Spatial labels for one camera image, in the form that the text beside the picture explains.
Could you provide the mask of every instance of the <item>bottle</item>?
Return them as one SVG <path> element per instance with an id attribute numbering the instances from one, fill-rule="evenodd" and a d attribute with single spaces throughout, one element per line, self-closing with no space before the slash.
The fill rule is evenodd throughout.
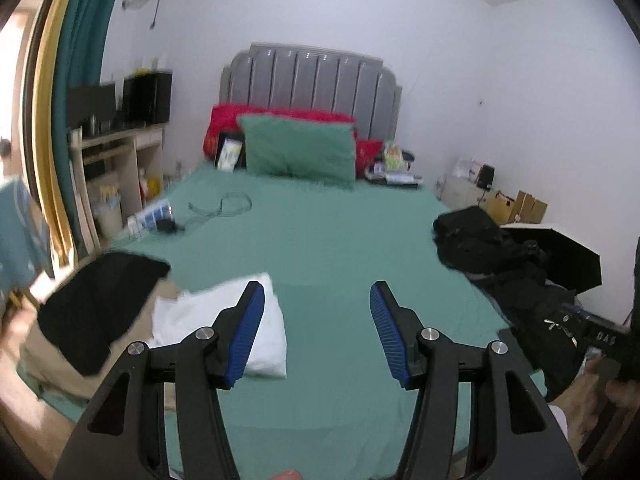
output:
<path id="1" fill-rule="evenodd" d="M 140 183 L 140 200 L 142 200 L 142 207 L 144 207 L 146 205 L 146 197 L 149 195 L 149 184 L 145 178 L 145 170 L 143 168 L 138 170 L 138 176 L 138 182 Z"/>

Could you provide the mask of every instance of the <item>black umbrella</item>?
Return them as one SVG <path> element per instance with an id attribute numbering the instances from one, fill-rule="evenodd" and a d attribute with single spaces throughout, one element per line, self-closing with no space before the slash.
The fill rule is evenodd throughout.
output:
<path id="1" fill-rule="evenodd" d="M 502 226 L 516 242 L 537 242 L 548 255 L 547 277 L 577 294 L 602 285 L 600 255 L 590 248 L 544 224 Z"/>

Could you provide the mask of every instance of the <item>white wall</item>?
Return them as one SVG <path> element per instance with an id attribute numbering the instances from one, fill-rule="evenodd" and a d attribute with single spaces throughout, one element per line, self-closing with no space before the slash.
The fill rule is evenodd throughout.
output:
<path id="1" fill-rule="evenodd" d="M 174 70 L 165 166 L 202 160 L 222 67 L 254 41 L 348 50 L 385 60 L 404 86 L 397 138 L 429 182 L 478 137 L 486 20 L 482 0 L 162 0 L 123 11 L 117 0 L 102 66 L 122 78 L 136 60 Z"/>
<path id="2" fill-rule="evenodd" d="M 602 256 L 583 295 L 622 322 L 640 235 L 640 45 L 612 0 L 525 0 L 492 12 L 493 67 L 479 157 L 496 185 L 549 204 Z"/>

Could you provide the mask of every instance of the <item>red pillow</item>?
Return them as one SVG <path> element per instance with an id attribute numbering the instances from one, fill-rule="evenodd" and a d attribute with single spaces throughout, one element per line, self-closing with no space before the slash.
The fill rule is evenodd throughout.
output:
<path id="1" fill-rule="evenodd" d="M 364 178 L 364 171 L 382 149 L 382 140 L 356 140 L 356 178 Z"/>
<path id="2" fill-rule="evenodd" d="M 345 114 L 325 112 L 322 110 L 267 110 L 257 106 L 224 104 L 216 105 L 211 111 L 211 121 L 204 137 L 202 150 L 211 160 L 215 160 L 218 152 L 218 136 L 220 132 L 239 132 L 238 115 L 242 114 L 265 114 L 270 113 L 281 117 L 290 117 L 302 121 L 315 121 L 318 123 L 350 123 L 354 124 L 354 119 Z"/>
<path id="3" fill-rule="evenodd" d="M 211 122 L 204 137 L 202 150 L 211 160 L 215 160 L 218 152 L 218 136 L 222 131 L 239 132 L 240 126 L 236 119 L 242 114 L 263 114 L 266 108 L 249 105 L 216 105 L 211 111 Z"/>

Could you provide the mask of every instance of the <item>green bed sheet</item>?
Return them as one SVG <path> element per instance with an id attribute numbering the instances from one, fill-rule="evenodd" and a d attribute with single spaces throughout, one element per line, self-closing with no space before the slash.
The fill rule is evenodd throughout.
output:
<path id="1" fill-rule="evenodd" d="M 252 210 L 124 248 L 165 259 L 175 283 L 191 292 L 271 275 L 287 333 L 287 379 L 245 376 L 220 392 L 241 477 L 266 480 L 292 468 L 306 480 L 393 474 L 417 394 L 391 377 L 369 312 L 370 286 L 386 280 L 400 304 L 457 342 L 484 347 L 506 326 L 484 295 L 439 262 L 431 225 L 446 208 L 425 189 L 358 182 L 345 190 L 222 173 L 208 163 L 167 197 L 185 224 L 194 216 L 190 203 L 212 210 L 227 192 L 247 193 Z M 462 385 L 456 450 L 468 439 L 469 403 Z M 180 471 L 175 415 L 167 433 L 170 463 Z"/>

